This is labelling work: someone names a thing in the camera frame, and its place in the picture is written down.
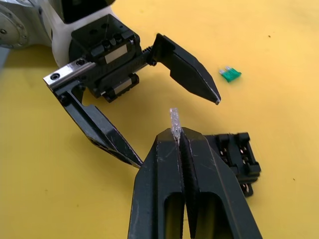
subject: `yellow table surface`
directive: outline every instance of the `yellow table surface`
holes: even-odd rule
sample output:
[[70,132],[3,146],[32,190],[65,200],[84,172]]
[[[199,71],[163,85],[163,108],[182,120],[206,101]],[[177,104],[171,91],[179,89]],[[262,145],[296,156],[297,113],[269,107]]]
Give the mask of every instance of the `yellow table surface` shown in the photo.
[[[249,132],[261,177],[248,204],[264,238],[319,238],[319,2],[118,0],[152,45],[169,36],[213,76],[221,104],[188,93],[163,65],[109,104],[88,92],[142,159],[170,127]],[[228,84],[219,68],[242,72]],[[0,238],[124,239],[137,169],[93,146],[49,91],[51,50],[12,51],[0,73]]]

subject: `green fuse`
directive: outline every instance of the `green fuse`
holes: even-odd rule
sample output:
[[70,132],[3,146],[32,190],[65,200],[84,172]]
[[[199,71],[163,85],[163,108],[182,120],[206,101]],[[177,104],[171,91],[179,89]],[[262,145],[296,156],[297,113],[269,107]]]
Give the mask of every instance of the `green fuse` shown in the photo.
[[219,73],[226,79],[226,81],[232,82],[236,78],[240,77],[241,72],[236,71],[234,68],[231,68],[229,66],[226,66],[226,71],[220,70]]

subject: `yellow background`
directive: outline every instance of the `yellow background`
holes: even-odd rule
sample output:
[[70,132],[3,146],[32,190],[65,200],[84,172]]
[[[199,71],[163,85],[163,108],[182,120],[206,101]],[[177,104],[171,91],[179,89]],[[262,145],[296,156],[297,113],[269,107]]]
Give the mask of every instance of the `yellow background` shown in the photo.
[[[162,65],[109,104],[86,93],[142,159],[170,127],[247,131],[262,174],[248,204],[264,238],[319,238],[319,2],[118,0],[142,46],[167,35],[207,68],[221,104],[191,95]],[[242,77],[228,84],[218,69]],[[93,146],[46,87],[49,48],[12,51],[0,73],[0,238],[124,239],[134,177]]]

